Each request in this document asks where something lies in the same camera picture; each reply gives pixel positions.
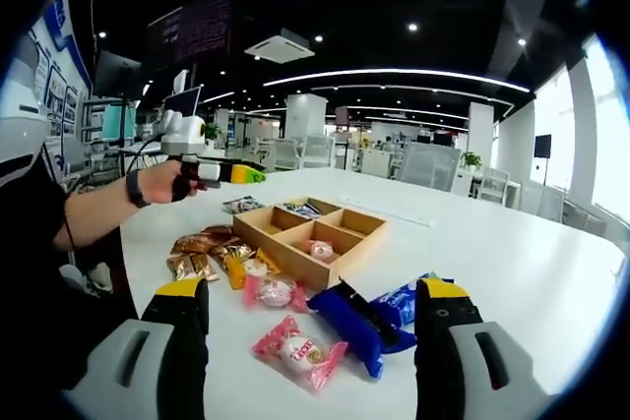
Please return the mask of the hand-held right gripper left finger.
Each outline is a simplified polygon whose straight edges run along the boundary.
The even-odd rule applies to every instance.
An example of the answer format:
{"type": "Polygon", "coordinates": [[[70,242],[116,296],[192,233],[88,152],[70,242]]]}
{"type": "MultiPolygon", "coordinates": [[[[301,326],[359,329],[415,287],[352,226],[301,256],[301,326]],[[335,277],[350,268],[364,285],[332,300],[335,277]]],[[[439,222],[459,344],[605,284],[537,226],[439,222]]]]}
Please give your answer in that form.
{"type": "Polygon", "coordinates": [[[207,281],[170,282],[91,352],[62,395],[82,419],[203,419],[208,332],[207,281]]]}

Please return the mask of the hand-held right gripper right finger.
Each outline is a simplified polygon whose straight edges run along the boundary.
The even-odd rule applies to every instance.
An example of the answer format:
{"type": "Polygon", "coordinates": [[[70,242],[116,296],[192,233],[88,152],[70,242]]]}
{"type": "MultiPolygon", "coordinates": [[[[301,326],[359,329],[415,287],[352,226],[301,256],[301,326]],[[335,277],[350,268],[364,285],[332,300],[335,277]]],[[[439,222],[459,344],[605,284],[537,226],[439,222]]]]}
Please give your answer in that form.
{"type": "Polygon", "coordinates": [[[418,419],[536,419],[549,406],[531,355],[459,285],[417,282],[414,333],[418,419]]]}

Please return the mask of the person's left hand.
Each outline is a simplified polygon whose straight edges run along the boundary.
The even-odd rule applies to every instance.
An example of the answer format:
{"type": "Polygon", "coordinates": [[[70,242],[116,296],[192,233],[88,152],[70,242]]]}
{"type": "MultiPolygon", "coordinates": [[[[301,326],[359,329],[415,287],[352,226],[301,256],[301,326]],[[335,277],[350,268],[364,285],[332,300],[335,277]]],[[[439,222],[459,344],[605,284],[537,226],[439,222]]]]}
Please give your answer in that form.
{"type": "Polygon", "coordinates": [[[139,189],[146,203],[152,205],[175,202],[173,182],[181,176],[181,165],[180,161],[167,160],[138,172],[139,189]]]}

